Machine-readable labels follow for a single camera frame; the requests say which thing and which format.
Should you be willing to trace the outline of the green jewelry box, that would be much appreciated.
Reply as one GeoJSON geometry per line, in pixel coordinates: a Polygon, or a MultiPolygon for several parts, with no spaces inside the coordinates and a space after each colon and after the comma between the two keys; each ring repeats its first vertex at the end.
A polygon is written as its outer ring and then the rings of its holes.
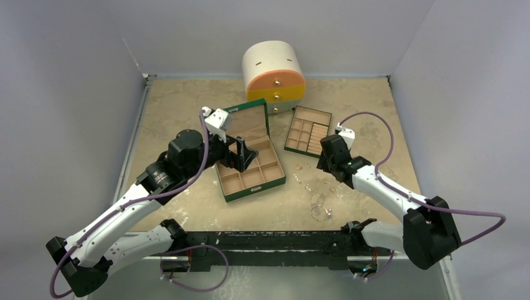
{"type": "Polygon", "coordinates": [[[258,99],[225,109],[232,117],[227,136],[244,141],[229,147],[245,157],[246,169],[239,172],[232,166],[216,164],[224,200],[228,203],[286,183],[281,162],[270,137],[268,106],[258,99]]]}

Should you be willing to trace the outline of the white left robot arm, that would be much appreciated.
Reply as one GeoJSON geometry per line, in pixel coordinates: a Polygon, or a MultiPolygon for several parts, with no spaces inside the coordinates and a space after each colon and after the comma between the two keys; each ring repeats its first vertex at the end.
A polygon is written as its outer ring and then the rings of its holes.
{"type": "Polygon", "coordinates": [[[186,190],[216,163],[242,173],[258,151],[242,137],[188,129],[179,132],[157,160],[141,173],[125,195],[90,225],[68,238],[54,237],[46,248],[77,297],[91,294],[118,269],[151,254],[180,255],[189,246],[187,232],[173,219],[131,239],[122,237],[145,216],[186,190]]]}

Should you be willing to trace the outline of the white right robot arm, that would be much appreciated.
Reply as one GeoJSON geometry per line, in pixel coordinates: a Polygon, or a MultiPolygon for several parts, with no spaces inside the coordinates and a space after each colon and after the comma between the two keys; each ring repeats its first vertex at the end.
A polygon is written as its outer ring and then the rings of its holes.
{"type": "Polygon", "coordinates": [[[351,237],[352,249],[366,254],[375,247],[406,254],[426,270],[463,245],[447,202],[410,192],[376,171],[362,156],[352,157],[344,137],[333,134],[320,140],[317,168],[386,208],[400,225],[371,221],[351,237]]]}

